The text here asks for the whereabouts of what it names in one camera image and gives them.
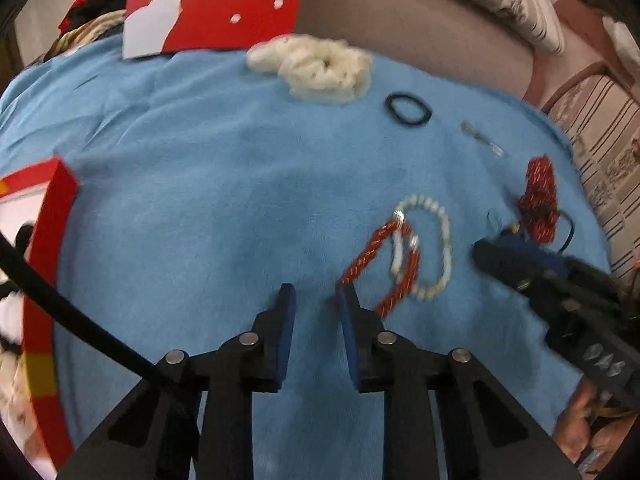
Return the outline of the right hand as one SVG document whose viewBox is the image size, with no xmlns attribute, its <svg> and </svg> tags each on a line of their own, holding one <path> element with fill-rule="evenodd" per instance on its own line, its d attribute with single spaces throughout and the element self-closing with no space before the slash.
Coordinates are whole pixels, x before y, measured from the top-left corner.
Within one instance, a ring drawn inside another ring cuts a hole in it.
<svg viewBox="0 0 640 480">
<path fill-rule="evenodd" d="M 582 473 L 583 479 L 595 479 L 612 460 L 620 445 L 636 421 L 637 415 L 614 419 L 597 432 L 591 429 L 588 422 L 590 404 L 597 396 L 597 388 L 583 377 L 564 411 L 558 417 L 553 430 L 553 440 L 572 462 L 576 463 L 585 448 L 599 450 L 601 455 L 591 467 Z"/>
</svg>

